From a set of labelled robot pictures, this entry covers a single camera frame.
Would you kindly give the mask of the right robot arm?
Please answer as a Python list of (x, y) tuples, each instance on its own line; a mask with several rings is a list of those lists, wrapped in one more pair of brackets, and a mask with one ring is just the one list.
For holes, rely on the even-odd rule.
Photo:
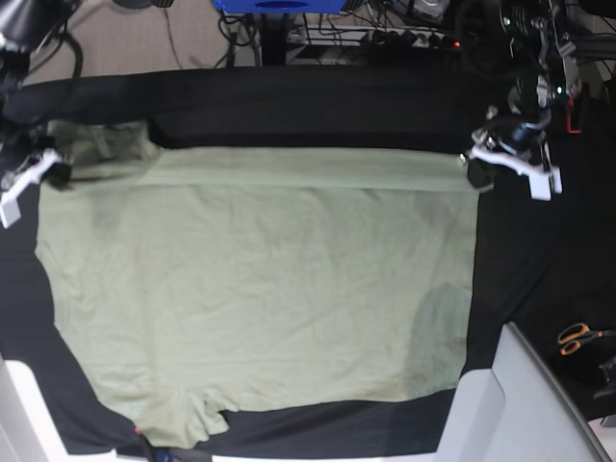
[(74, 91), (82, 76), (84, 53), (68, 31), (68, 21), (80, 1), (3, 1), (1, 3), (1, 106), (21, 90), (30, 73), (31, 56), (53, 39), (67, 44), (74, 66), (64, 83), (64, 93), (49, 109), (27, 121), (1, 117), (1, 224), (8, 229), (21, 218), (19, 197), (32, 185), (50, 177), (67, 183), (71, 165), (60, 153), (47, 125), (56, 108)]

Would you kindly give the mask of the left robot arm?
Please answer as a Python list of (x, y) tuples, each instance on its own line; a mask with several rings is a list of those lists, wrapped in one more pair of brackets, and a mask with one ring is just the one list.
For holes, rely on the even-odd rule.
[(548, 129), (554, 110), (572, 112), (582, 91), (576, 47), (564, 31), (559, 1), (483, 1), (489, 31), (510, 56), (494, 77), (512, 82), (506, 101), (488, 109), (463, 155), (466, 174), (480, 191), (493, 188), (509, 169), (528, 182), (531, 198), (549, 201), (563, 191), (552, 163)]

